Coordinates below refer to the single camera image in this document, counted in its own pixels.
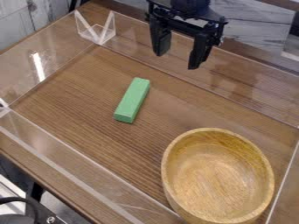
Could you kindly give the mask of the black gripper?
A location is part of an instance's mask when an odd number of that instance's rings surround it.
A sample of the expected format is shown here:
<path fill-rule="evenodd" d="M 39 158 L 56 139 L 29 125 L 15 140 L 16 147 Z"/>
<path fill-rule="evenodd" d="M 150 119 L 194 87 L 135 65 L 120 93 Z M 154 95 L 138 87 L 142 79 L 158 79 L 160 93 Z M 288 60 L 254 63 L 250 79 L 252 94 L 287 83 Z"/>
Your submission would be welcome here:
<path fill-rule="evenodd" d="M 171 48 L 172 30 L 194 36 L 188 68 L 207 60 L 212 46 L 222 43 L 227 19 L 211 9 L 211 0 L 146 0 L 150 32 L 156 56 Z"/>

